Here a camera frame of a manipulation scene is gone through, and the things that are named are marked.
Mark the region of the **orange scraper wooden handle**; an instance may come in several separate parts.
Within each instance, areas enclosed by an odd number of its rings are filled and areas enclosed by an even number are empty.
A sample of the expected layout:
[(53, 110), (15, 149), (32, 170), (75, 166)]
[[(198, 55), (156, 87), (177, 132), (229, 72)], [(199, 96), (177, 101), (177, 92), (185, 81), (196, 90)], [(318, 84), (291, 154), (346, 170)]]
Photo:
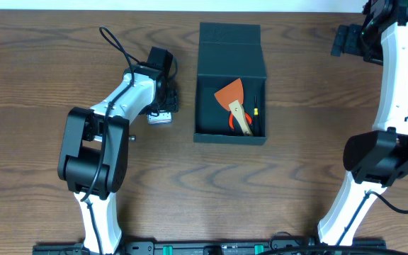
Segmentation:
[(245, 118), (244, 109), (244, 88), (240, 78), (234, 80), (219, 91), (214, 93), (217, 102), (226, 110), (234, 115), (234, 121), (239, 124), (243, 136), (252, 136), (250, 125)]

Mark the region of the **red handled cutting pliers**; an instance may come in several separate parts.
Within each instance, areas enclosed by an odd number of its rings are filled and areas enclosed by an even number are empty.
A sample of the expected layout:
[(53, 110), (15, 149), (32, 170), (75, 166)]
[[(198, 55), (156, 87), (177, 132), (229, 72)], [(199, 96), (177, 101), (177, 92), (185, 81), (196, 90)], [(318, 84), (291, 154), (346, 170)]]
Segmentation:
[[(245, 118), (246, 118), (246, 121), (247, 121), (248, 125), (252, 125), (252, 118), (248, 113), (245, 113)], [(230, 130), (234, 131), (235, 130), (235, 127), (234, 127), (234, 115), (232, 113), (230, 113), (230, 115), (229, 115), (228, 123), (229, 123)]]

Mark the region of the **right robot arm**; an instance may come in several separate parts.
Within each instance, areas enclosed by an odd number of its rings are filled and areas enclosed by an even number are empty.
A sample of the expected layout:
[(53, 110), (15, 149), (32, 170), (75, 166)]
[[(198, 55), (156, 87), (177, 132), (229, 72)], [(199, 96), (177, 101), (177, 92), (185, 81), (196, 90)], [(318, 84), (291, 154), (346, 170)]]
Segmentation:
[(369, 0), (361, 25), (340, 25), (331, 55), (350, 54), (382, 66), (380, 102), (372, 130), (348, 139), (344, 182), (329, 212), (319, 221), (319, 241), (349, 247), (376, 200), (408, 214), (383, 193), (408, 175), (408, 0)]

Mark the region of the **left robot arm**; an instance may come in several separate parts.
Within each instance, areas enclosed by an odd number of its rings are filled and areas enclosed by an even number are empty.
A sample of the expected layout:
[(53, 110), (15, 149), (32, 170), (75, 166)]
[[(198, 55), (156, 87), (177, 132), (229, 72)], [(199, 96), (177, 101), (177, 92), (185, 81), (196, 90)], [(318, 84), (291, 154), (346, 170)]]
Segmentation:
[(116, 193), (128, 167), (129, 127), (139, 115), (151, 124), (172, 121), (179, 109), (178, 92), (169, 85), (175, 62), (168, 50), (153, 47), (147, 61), (125, 70), (107, 98), (68, 113), (57, 173), (79, 202), (87, 254), (115, 254), (120, 248)]

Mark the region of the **black yellow screwdriver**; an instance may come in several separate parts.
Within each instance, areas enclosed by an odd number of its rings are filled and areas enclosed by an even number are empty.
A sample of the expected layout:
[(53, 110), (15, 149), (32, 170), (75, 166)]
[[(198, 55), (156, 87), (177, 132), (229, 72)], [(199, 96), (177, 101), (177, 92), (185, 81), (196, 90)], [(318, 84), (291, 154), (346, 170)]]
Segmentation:
[(256, 96), (254, 97), (253, 125), (254, 125), (254, 134), (256, 136), (259, 136), (261, 134), (261, 129), (260, 129), (259, 107), (258, 107)]

